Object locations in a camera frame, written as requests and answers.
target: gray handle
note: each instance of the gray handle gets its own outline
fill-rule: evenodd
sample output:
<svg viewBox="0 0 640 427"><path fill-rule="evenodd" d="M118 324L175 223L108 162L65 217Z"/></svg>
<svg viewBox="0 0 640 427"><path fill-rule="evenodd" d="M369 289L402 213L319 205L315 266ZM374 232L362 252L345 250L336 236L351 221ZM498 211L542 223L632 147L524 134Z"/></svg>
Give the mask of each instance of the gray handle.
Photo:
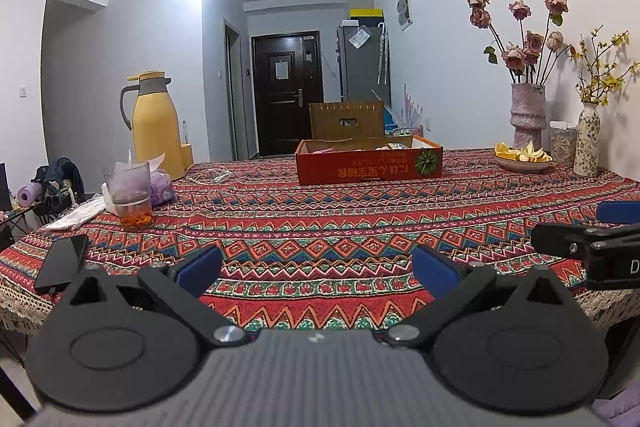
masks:
<svg viewBox="0 0 640 427"><path fill-rule="evenodd" d="M124 102L124 94L127 91L137 91L140 89L140 86L127 86L125 87L121 92L120 92L120 114L122 115L122 119L124 120L124 123L127 125L127 127L129 127L129 130L131 131L131 122L129 121L129 118L127 118L127 115L124 114L124 106L122 105L122 103Z"/></svg>

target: green plant graphic on box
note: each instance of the green plant graphic on box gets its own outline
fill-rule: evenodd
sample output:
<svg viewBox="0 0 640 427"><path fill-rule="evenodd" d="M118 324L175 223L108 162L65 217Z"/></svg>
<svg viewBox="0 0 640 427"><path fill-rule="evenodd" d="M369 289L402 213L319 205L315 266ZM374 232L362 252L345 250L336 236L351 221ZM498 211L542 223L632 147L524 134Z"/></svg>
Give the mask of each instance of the green plant graphic on box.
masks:
<svg viewBox="0 0 640 427"><path fill-rule="evenodd" d="M415 159L415 169L422 176L429 176L438 169L438 156L431 150L424 150Z"/></svg>

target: tangled cord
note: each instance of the tangled cord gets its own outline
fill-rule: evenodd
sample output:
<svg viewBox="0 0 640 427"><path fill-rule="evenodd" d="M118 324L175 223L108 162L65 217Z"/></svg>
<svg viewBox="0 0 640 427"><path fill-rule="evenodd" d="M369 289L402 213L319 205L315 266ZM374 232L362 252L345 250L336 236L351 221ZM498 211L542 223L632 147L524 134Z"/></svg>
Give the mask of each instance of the tangled cord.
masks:
<svg viewBox="0 0 640 427"><path fill-rule="evenodd" d="M209 168L204 169L204 171L198 172L197 174L189 174L191 169L198 165L209 165L208 163L194 163L191 167L187 169L185 172L184 179L188 182L191 182L196 185L210 185L212 183L222 183L230 178L231 171L225 168Z"/></svg>

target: bowl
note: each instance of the bowl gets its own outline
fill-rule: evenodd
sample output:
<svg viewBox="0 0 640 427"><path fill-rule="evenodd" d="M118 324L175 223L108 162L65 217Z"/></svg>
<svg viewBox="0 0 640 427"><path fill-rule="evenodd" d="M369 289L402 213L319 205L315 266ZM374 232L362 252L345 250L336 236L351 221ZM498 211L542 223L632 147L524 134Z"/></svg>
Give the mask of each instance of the bowl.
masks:
<svg viewBox="0 0 640 427"><path fill-rule="evenodd" d="M542 172L551 166L551 162L519 162L517 160L508 160L507 158L500 158L494 154L494 160L498 162L501 167L514 172Z"/></svg>

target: floral vase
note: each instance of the floral vase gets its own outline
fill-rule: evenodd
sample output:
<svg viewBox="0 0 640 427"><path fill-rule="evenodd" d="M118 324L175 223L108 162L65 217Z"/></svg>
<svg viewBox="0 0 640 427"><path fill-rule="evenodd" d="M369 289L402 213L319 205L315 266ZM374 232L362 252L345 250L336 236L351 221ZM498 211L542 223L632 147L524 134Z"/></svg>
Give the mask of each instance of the floral vase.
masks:
<svg viewBox="0 0 640 427"><path fill-rule="evenodd" d="M513 148L523 149L530 141L542 148L542 130L546 128L545 86L511 84L511 125L516 130Z"/></svg>
<svg viewBox="0 0 640 427"><path fill-rule="evenodd" d="M575 147L574 172L578 176L598 175L600 148L600 117L594 103L584 103L578 120L578 141Z"/></svg>

